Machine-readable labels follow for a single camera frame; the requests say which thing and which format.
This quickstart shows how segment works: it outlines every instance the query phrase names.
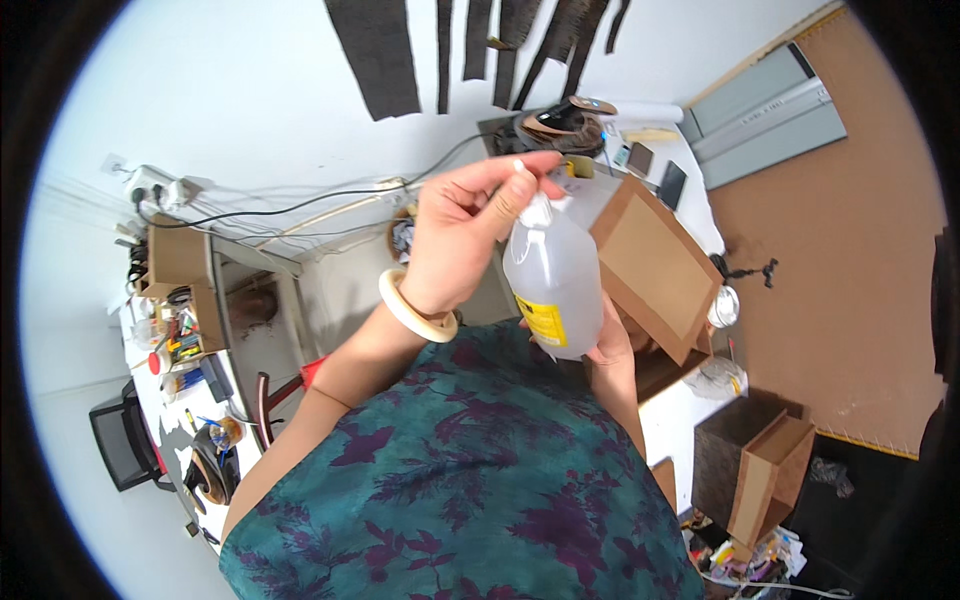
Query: wooden bracelet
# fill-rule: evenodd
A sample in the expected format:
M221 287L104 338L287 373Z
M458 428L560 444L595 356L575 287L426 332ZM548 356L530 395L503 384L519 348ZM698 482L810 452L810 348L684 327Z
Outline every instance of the wooden bracelet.
M406 274L400 269L387 269L380 274L377 286L380 288L383 303L387 305L390 312L394 313L398 321L421 338L440 344L452 340L457 335L457 318L454 317L453 311L446 313L439 325L427 321L407 303L407 300L397 290L396 287L403 280L404 275Z

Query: black tripod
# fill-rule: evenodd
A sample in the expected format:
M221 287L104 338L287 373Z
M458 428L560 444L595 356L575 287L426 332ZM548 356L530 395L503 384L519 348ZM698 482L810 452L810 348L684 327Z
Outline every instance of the black tripod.
M724 285L727 285L728 279L742 279L745 276L763 273L763 285L770 288L774 286L774 268L780 264L776 258L771 258L770 262L762 269L734 269L731 271L730 267L727 266L727 260L720 254L711 254L710 262L713 263L713 266L716 267L720 275L723 276Z

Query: fingernail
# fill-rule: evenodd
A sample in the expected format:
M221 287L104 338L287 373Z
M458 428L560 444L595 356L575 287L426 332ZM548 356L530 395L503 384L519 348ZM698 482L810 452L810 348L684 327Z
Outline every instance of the fingernail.
M510 191L518 196L529 196L536 190L537 180L529 171L518 173L510 178Z

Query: black chair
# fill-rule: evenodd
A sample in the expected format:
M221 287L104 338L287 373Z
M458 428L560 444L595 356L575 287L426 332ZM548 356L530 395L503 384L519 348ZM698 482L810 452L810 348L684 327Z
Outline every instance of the black chair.
M132 379L120 397L90 411L90 426L104 465L119 492L151 479L161 490L177 491L173 483L160 481L164 472L154 452Z

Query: teal floral dress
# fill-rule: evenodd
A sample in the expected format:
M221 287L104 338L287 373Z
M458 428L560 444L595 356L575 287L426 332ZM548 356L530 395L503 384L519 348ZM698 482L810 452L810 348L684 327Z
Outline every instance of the teal floral dress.
M630 438L516 321L427 346L227 538L241 598L701 598Z

